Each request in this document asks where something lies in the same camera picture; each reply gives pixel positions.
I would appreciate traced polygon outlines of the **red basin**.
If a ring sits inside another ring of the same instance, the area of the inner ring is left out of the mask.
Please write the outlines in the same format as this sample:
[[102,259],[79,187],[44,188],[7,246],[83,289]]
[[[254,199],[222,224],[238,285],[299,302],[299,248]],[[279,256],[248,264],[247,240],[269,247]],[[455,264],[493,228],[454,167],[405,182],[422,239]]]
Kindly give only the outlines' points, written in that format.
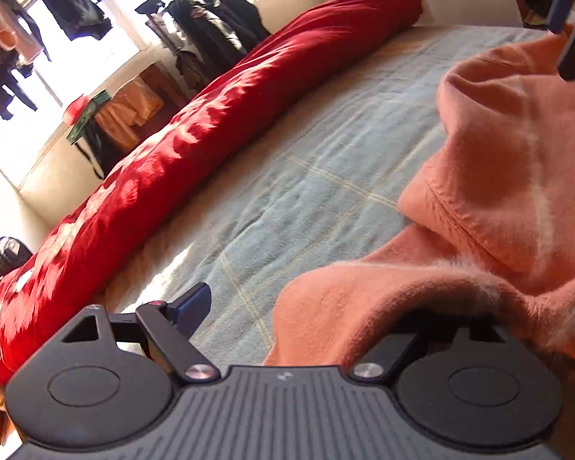
[[89,102],[90,98],[87,95],[80,95],[73,100],[64,110],[62,123],[66,126],[72,126],[81,116]]

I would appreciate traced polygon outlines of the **orange cloth on cabinet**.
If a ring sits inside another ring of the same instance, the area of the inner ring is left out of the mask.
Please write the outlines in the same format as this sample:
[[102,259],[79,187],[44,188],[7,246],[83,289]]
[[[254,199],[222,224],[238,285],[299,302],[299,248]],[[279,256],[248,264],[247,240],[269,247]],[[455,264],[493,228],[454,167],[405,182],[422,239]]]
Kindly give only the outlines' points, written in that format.
[[94,120],[120,150],[128,153],[142,141],[133,127],[142,126],[161,106],[162,100],[137,77],[122,85],[96,112]]

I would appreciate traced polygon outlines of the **blue plaid bed sheet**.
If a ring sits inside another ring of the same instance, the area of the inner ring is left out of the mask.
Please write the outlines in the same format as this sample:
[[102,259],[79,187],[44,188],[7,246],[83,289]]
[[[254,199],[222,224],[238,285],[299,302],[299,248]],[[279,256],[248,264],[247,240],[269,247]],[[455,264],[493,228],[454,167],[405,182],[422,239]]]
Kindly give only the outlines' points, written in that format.
[[193,343],[219,368],[258,365],[272,309],[300,274],[379,248],[406,224],[397,202],[444,143],[438,83],[453,65],[531,41],[512,27],[418,27],[299,101],[223,166],[105,290],[110,312],[206,283]]

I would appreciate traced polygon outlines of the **red duvet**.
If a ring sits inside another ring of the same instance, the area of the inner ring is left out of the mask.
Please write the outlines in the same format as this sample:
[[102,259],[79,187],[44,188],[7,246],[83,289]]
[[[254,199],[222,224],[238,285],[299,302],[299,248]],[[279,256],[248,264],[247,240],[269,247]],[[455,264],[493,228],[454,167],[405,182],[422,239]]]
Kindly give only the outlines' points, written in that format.
[[0,386],[228,158],[304,95],[411,27],[423,0],[332,0],[301,13],[122,159],[0,281]]

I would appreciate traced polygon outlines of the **dark hanging clothes overhead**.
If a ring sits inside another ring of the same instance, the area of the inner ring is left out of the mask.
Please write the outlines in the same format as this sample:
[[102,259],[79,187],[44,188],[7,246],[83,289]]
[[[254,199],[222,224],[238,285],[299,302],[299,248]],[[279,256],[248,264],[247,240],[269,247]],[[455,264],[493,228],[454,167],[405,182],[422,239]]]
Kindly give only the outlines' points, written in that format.
[[104,0],[0,0],[0,119],[11,120],[13,101],[37,109],[18,80],[34,62],[49,84],[71,98],[93,88],[136,54],[127,34],[115,27],[115,13]]

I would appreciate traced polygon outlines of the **dark wooden cabinet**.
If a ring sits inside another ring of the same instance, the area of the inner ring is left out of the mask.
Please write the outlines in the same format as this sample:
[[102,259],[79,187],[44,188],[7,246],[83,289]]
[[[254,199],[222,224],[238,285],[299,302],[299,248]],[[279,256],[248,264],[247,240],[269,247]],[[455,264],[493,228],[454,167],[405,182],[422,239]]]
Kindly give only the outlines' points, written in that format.
[[188,104],[189,99],[160,61],[156,61],[146,67],[138,78],[162,100],[162,106],[156,110],[152,117],[145,120],[142,126],[133,127],[134,132],[141,139],[146,139],[165,128],[174,115]]

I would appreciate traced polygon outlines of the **orange knit sweater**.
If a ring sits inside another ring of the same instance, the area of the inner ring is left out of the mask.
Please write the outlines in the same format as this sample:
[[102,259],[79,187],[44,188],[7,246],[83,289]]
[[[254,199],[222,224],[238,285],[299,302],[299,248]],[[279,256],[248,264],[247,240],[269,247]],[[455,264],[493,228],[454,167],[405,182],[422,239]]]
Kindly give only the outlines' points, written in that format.
[[292,280],[270,366],[351,366],[420,307],[492,314],[575,359],[575,81],[566,33],[505,45],[441,80],[445,143],[402,192],[409,223],[370,255]]

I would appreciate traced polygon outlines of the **green box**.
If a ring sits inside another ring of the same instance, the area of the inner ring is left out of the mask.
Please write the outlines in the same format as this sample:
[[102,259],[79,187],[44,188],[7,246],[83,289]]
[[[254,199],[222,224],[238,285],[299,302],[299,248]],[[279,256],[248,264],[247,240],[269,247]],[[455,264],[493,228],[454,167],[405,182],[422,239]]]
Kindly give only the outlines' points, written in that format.
[[108,103],[111,100],[109,92],[107,92],[105,89],[102,90],[101,92],[98,92],[98,94],[94,95],[93,97],[89,98],[90,98],[89,104],[83,110],[82,114],[77,119],[77,121],[72,126],[67,126],[69,127],[69,132],[66,135],[66,139],[71,145],[75,145],[76,142],[79,141],[79,139],[83,136],[83,130],[84,127],[87,125],[87,123],[89,123],[90,120],[92,120],[96,112],[100,108],[102,108],[102,106],[105,105],[105,103]]

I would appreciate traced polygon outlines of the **black backpack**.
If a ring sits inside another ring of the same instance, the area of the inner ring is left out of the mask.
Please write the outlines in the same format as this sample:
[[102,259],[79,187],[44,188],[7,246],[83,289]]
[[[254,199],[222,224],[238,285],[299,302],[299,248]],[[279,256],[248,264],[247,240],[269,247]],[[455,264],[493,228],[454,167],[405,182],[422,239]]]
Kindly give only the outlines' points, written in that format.
[[0,278],[29,261],[32,252],[25,243],[8,237],[0,237]]

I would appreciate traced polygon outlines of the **black hanging jacket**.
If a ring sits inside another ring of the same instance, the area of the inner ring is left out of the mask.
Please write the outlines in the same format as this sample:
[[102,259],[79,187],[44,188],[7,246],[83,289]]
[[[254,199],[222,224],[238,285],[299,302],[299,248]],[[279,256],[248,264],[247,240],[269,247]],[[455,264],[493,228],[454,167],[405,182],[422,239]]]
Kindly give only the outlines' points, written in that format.
[[192,18],[187,15],[187,9],[187,3],[181,0],[178,4],[175,23],[199,52],[206,76],[210,80],[232,69],[249,52],[267,39],[264,38],[259,43],[255,41],[247,43],[244,40],[244,31],[235,35],[230,28],[225,28],[224,23],[213,22],[213,15],[210,13],[202,18]]

